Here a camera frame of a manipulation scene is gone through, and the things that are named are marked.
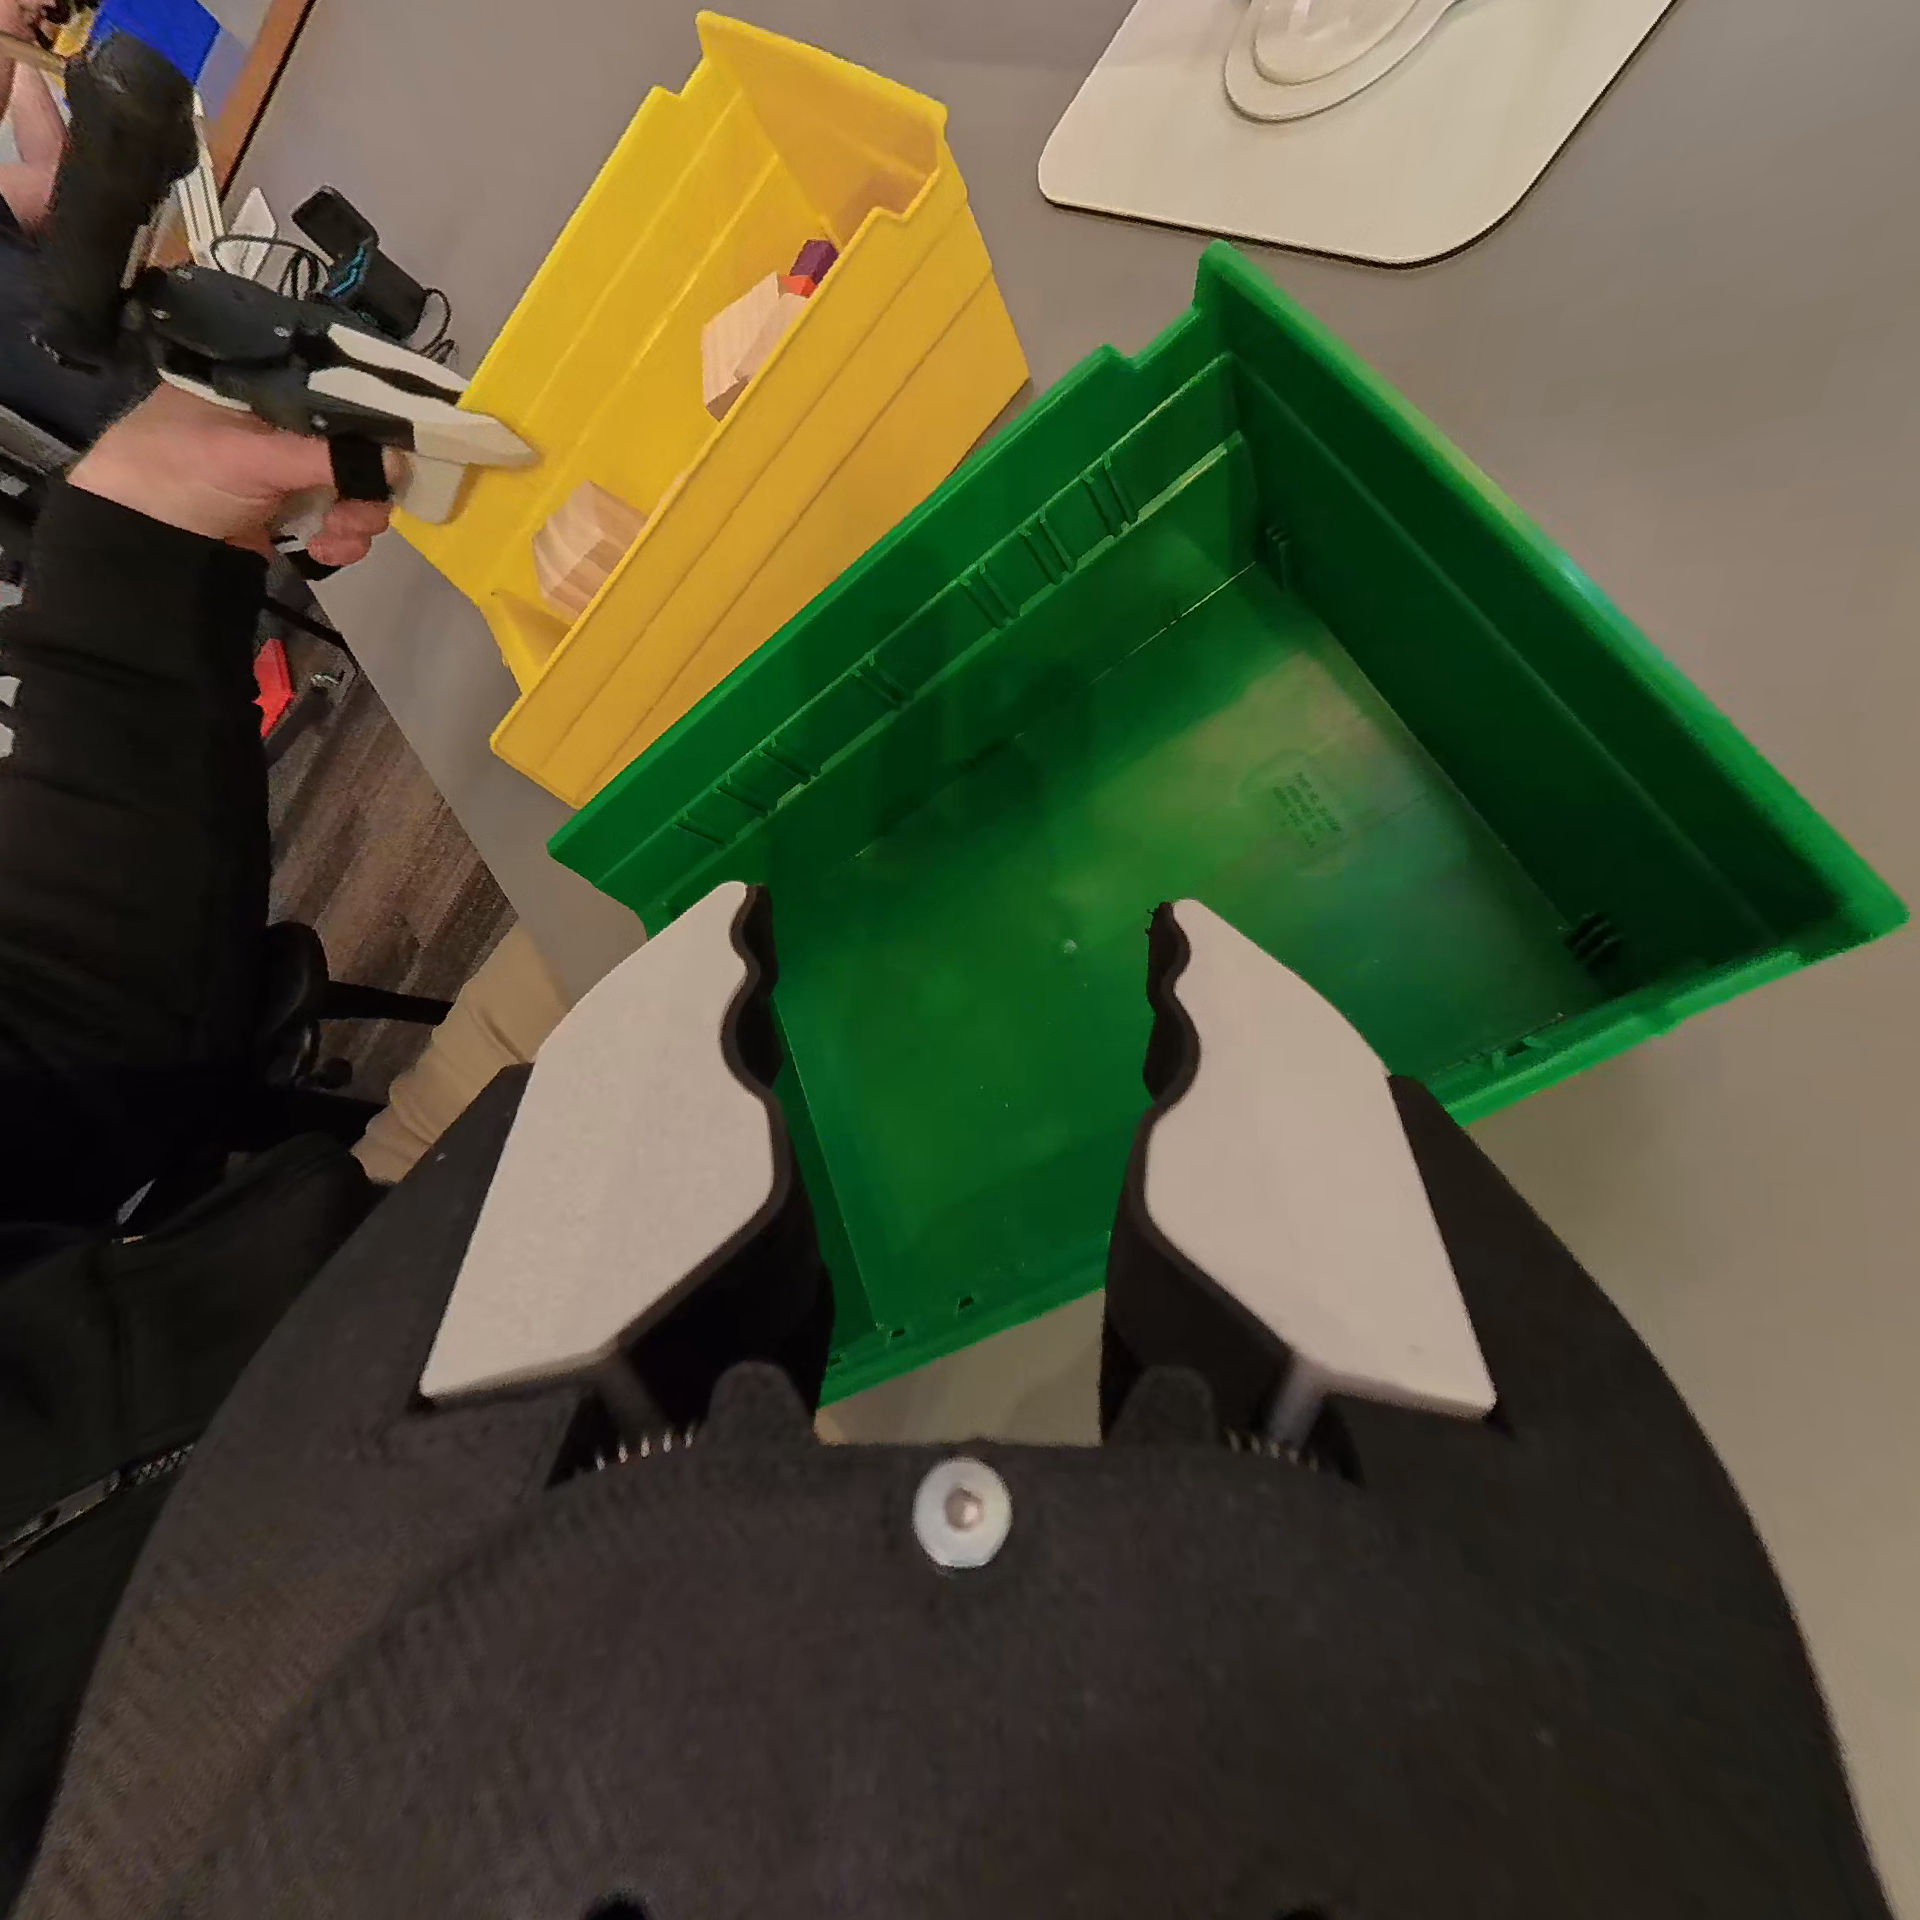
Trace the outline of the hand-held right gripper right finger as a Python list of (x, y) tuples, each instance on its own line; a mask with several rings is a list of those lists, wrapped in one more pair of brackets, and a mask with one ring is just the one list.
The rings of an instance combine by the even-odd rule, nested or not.
[(1185, 1370), (1221, 1424), (1329, 1400), (1497, 1406), (1395, 1082), (1310, 983), (1195, 899), (1148, 926), (1148, 1110), (1103, 1287), (1096, 1408)]

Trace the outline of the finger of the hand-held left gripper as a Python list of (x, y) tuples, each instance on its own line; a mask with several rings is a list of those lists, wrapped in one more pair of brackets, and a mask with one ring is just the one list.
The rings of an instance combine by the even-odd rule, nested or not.
[(541, 454), (504, 422), (462, 407), (462, 383), (396, 368), (324, 368), (304, 407), (341, 499), (445, 523), (470, 469), (529, 469)]
[(334, 364), (329, 372), (353, 371), (397, 392), (425, 396), (454, 403), (467, 392), (467, 380), (451, 372), (441, 362), (389, 342), (369, 331), (349, 325), (327, 326)]

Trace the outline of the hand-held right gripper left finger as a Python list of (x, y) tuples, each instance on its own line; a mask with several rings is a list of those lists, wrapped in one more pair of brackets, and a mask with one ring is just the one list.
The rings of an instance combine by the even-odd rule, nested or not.
[(832, 1278), (777, 1099), (773, 899), (727, 879), (539, 1047), (417, 1378), (433, 1406), (612, 1383), (704, 1413), (767, 1360), (815, 1408)]

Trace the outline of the large plain wooden block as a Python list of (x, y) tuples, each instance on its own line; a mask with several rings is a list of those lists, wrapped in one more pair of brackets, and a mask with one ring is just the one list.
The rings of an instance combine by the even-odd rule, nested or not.
[(545, 516), (533, 540), (534, 586), (564, 621), (577, 619), (607, 586), (646, 526), (646, 512), (625, 499), (581, 482)]
[(806, 301), (780, 304), (773, 274), (721, 306), (701, 328), (704, 407), (721, 421), (800, 320)]

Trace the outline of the yellow plastic bin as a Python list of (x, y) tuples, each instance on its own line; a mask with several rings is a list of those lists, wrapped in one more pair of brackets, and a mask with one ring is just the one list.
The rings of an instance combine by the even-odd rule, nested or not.
[[(484, 616), (516, 700), (492, 751), (584, 807), (917, 509), (1022, 390), (947, 107), (701, 12), (470, 372), (536, 467), (481, 469), (445, 523), (396, 516)], [(808, 237), (836, 260), (721, 421), (701, 328)], [(581, 482), (646, 512), (587, 610), (533, 540)]]

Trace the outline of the green plastic bin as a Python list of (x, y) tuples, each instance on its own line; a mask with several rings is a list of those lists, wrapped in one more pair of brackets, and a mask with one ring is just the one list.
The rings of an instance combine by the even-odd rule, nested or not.
[(1080, 362), (548, 851), (649, 933), (767, 890), (828, 1403), (1103, 1280), (1164, 901), (1454, 1119), (1908, 922), (1222, 243), (1149, 347)]

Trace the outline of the person's left forearm black sleeve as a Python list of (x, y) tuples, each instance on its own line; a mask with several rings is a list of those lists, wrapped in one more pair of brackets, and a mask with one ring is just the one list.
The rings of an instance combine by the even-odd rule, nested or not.
[(94, 1227), (254, 1070), (265, 562), (56, 485), (4, 613), (1, 1212)]

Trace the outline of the person's left hand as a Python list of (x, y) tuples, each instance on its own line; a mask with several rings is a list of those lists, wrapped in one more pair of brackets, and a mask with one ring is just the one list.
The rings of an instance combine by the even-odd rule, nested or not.
[(65, 482), (150, 520), (265, 556), (289, 500), (324, 492), (305, 550), (324, 567), (359, 562), (392, 509), (334, 485), (329, 446), (252, 414), (159, 383), (80, 454)]

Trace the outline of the person's leg in khaki trousers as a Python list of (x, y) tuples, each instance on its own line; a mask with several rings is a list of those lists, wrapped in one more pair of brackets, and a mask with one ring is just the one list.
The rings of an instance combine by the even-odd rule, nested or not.
[(369, 1182), (397, 1187), (501, 1072), (539, 1054), (569, 1007), (528, 926), (511, 923), (352, 1148)]

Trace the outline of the blue plastic bin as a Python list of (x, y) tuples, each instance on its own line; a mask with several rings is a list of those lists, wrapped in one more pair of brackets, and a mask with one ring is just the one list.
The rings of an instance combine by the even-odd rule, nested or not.
[(101, 2), (94, 39), (125, 34), (197, 79), (222, 37), (222, 23), (204, 2)]

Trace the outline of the black chair base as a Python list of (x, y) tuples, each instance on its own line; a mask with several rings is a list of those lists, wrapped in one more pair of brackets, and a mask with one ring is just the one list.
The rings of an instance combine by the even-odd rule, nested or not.
[(317, 1102), (357, 1117), (367, 1102), (349, 1095), (352, 1064), (323, 1054), (323, 1029), (341, 1022), (438, 1027), (451, 1011), (447, 999), (339, 981), (311, 926), (272, 923), (261, 944), (255, 1007), (262, 1095), (278, 1109), (308, 1109)]

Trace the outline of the white document holder stand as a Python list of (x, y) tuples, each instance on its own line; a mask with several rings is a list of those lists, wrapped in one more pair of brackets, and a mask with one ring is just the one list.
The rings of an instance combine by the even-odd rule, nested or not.
[(1377, 267), (1497, 229), (1669, 2), (1140, 2), (1072, 96), (1040, 191)]

